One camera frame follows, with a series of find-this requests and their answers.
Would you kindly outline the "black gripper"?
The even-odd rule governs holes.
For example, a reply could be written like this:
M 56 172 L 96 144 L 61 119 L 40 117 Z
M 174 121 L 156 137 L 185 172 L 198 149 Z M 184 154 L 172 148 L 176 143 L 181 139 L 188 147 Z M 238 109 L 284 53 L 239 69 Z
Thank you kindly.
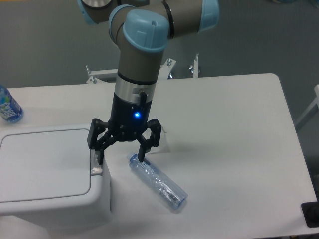
M 151 104 L 152 101 L 147 101 L 146 92 L 139 92 L 137 103 L 125 101 L 114 94 L 109 121 L 92 119 L 87 143 L 90 150 L 95 150 L 99 165 L 103 164 L 105 149 L 117 141 L 137 139 L 140 143 L 139 162 L 144 162 L 145 154 L 152 147 L 159 146 L 162 126 L 158 119 L 148 121 Z M 151 130 L 151 134 L 145 139 L 143 133 L 147 129 Z

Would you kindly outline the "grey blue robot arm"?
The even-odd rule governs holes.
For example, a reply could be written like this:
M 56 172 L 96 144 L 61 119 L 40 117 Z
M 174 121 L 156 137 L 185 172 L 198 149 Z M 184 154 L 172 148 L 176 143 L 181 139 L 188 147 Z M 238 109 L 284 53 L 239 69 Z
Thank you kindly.
M 213 28 L 216 0 L 80 0 L 85 21 L 107 22 L 120 50 L 110 119 L 93 119 L 87 138 L 99 164 L 115 142 L 138 141 L 138 160 L 160 143 L 161 124 L 149 119 L 162 56 L 169 40 Z

